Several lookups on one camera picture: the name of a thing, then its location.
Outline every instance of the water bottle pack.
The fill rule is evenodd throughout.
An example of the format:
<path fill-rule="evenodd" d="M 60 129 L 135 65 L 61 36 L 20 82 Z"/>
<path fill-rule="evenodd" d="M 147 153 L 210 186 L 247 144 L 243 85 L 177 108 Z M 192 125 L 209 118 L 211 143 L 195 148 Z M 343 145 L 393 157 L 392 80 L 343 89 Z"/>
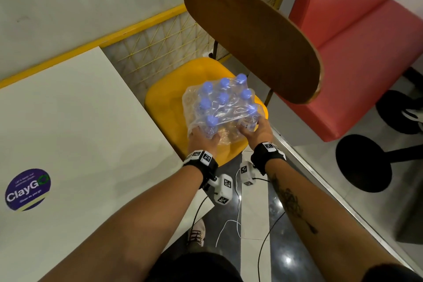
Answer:
<path fill-rule="evenodd" d="M 182 96 L 188 134 L 199 126 L 207 138 L 219 132 L 219 144 L 241 140 L 237 126 L 253 131 L 258 117 L 264 116 L 262 106 L 254 98 L 244 74 L 188 87 Z"/>

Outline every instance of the black round stool base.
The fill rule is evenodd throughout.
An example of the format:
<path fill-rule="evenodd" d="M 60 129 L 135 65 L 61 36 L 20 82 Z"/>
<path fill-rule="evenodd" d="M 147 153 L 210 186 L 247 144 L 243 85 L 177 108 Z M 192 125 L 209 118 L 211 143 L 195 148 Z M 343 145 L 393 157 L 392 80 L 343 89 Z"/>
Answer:
<path fill-rule="evenodd" d="M 419 107 L 414 106 L 413 99 L 396 90 L 387 91 L 376 103 L 377 112 L 384 122 L 403 134 L 417 134 L 420 132 L 418 122 L 409 120 L 401 113 L 407 108 L 419 109 Z"/>
<path fill-rule="evenodd" d="M 385 152 L 371 139 L 348 135 L 336 146 L 336 162 L 345 178 L 369 193 L 382 192 L 391 183 L 391 164 Z"/>

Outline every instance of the white tabletop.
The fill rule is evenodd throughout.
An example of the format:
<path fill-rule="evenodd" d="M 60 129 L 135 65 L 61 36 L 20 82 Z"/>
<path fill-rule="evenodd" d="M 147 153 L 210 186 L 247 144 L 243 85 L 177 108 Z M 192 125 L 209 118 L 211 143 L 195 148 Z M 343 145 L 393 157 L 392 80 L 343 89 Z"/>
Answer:
<path fill-rule="evenodd" d="M 0 108 L 2 281 L 37 281 L 122 205 L 182 165 L 100 48 L 0 89 Z M 31 196 L 41 187 L 21 178 L 13 188 L 29 169 L 49 175 L 50 191 L 32 209 L 12 210 L 24 197 L 20 189 Z M 205 196 L 198 191 L 169 245 L 191 226 Z M 207 199 L 198 219 L 212 207 Z"/>

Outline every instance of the black wristband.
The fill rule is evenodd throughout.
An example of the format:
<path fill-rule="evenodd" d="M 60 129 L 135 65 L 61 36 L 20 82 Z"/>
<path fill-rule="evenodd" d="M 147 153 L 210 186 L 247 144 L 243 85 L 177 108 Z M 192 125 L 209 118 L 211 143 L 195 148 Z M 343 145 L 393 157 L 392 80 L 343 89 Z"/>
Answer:
<path fill-rule="evenodd" d="M 200 189 L 203 189 L 209 180 L 215 180 L 215 173 L 219 167 L 213 155 L 206 150 L 193 151 L 185 159 L 184 166 L 186 165 L 197 167 L 203 174 L 203 182 L 200 185 Z"/>
<path fill-rule="evenodd" d="M 254 167 L 257 168 L 262 175 L 266 174 L 266 163 L 270 159 L 279 158 L 286 161 L 285 154 L 280 151 L 276 146 L 272 143 L 265 141 L 263 143 L 258 144 L 255 149 L 253 155 L 251 155 L 251 162 L 253 163 Z"/>

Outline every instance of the yellow wire mesh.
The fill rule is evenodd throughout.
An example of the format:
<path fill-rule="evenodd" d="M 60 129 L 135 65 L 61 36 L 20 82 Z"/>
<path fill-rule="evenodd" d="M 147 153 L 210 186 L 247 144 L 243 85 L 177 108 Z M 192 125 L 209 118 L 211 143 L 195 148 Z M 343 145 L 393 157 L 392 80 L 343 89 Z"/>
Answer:
<path fill-rule="evenodd" d="M 264 0 L 274 5 L 276 0 Z M 144 104 L 148 88 L 182 64 L 208 54 L 214 39 L 188 12 L 103 49 L 120 76 Z M 217 59 L 228 52 L 219 46 Z"/>

